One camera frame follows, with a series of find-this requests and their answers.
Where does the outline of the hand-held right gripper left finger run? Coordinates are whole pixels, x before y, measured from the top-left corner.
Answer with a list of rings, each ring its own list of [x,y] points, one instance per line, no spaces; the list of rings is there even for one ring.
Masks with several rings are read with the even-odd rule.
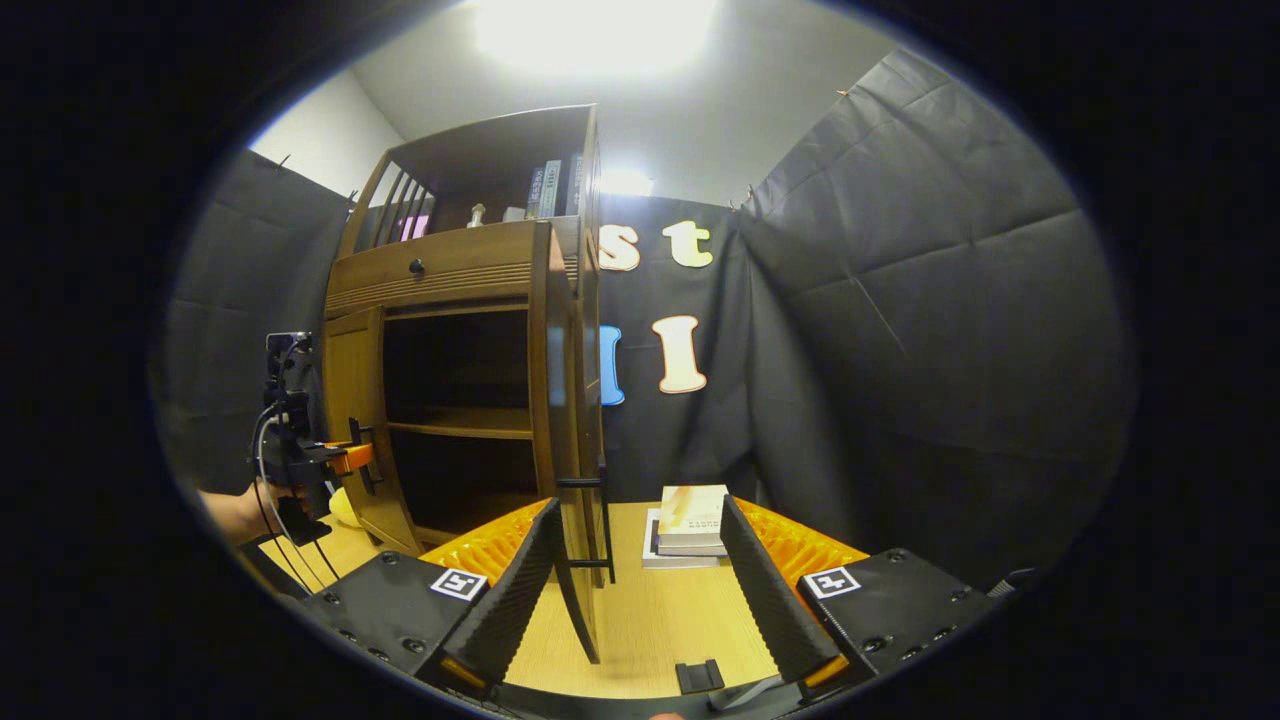
[[[561,506],[538,501],[442,546],[385,551],[300,603],[317,628],[419,682],[492,691],[564,565]]]

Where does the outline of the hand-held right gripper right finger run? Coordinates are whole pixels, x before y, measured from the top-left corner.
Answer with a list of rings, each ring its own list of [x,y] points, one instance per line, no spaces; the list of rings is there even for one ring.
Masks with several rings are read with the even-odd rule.
[[[911,551],[869,555],[733,496],[719,537],[782,683],[800,691],[897,673],[1000,605]]]

